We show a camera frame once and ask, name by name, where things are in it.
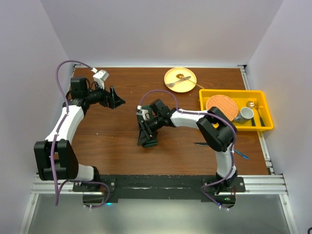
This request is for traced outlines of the dark green cloth napkin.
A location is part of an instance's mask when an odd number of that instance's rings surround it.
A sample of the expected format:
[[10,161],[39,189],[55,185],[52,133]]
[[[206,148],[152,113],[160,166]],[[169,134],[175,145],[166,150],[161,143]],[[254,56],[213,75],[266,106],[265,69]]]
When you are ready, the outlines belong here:
[[148,121],[152,120],[154,117],[152,109],[148,105],[138,105],[136,109],[136,117],[139,127],[137,145],[142,146],[143,148],[150,148],[158,145],[158,140],[156,138],[157,132],[153,132],[148,124]]

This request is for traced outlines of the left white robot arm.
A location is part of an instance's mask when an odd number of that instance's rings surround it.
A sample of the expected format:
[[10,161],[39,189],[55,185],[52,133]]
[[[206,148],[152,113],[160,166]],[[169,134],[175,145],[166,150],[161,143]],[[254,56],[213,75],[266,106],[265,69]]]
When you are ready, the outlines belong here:
[[58,185],[60,179],[84,181],[89,191],[96,191],[101,186],[97,168],[79,164],[72,140],[91,105],[100,104],[115,109],[125,103],[113,86],[106,90],[107,78],[108,75],[94,75],[93,82],[84,77],[72,78],[56,126],[45,140],[34,145],[39,177],[41,180],[53,181],[57,192],[61,190]]

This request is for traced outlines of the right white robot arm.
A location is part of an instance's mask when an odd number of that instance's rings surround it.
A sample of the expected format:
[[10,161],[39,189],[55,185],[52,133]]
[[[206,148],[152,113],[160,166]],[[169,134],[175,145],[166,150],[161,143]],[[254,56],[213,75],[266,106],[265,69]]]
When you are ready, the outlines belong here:
[[198,129],[206,144],[215,151],[217,160],[215,186],[224,192],[234,186],[237,169],[234,163],[234,144],[236,127],[217,108],[208,111],[188,111],[180,108],[170,109],[157,99],[150,105],[137,106],[136,117],[139,127],[138,146],[149,148],[158,145],[157,134],[162,127],[188,127]]

